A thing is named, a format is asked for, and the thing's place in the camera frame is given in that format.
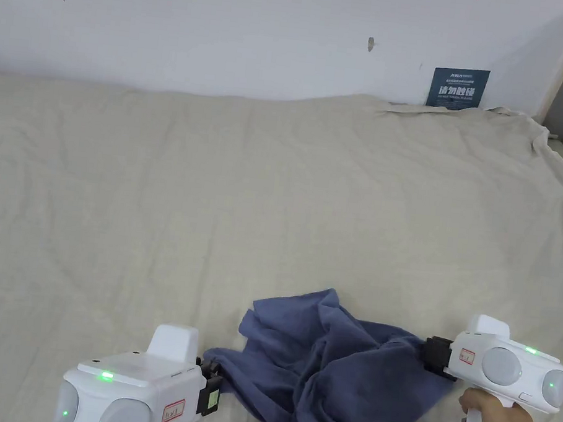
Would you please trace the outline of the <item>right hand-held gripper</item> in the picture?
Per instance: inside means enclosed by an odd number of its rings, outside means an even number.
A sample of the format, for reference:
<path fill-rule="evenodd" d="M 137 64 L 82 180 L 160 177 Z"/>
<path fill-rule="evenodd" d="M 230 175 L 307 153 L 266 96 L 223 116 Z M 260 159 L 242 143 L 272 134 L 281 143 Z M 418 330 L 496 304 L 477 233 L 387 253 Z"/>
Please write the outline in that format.
<path fill-rule="evenodd" d="M 551 415 L 563 403 L 563 364 L 512 340 L 509 325 L 488 315 L 473 317 L 453 340 L 428 338 L 422 362 L 427 371 L 492 394 L 505 408 L 517 403 Z M 465 422 L 481 421 L 477 410 L 466 414 Z"/>

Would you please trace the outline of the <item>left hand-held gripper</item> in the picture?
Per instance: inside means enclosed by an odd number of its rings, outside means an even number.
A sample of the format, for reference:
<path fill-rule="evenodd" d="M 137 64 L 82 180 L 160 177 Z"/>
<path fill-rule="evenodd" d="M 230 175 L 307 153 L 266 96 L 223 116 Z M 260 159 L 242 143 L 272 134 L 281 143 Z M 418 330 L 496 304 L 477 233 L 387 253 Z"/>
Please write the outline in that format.
<path fill-rule="evenodd" d="M 146 351 L 90 359 L 63 375 L 53 422 L 197 422 L 218 408 L 220 364 L 196 328 L 159 325 Z"/>

